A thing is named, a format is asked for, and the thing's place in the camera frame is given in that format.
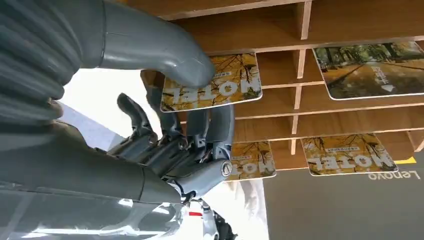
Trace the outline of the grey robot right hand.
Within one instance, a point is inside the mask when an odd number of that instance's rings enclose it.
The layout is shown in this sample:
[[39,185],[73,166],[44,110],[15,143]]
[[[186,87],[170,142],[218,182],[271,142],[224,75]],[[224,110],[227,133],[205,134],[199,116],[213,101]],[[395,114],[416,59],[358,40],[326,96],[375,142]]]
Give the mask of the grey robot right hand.
[[232,171],[234,109],[201,115],[207,131],[183,135],[161,114],[157,138],[126,94],[117,104],[133,132],[112,150],[87,145],[61,121],[59,100],[81,69],[156,71],[202,88],[215,67],[180,26],[110,0],[3,0],[0,3],[0,184],[8,190],[139,204],[199,199]]

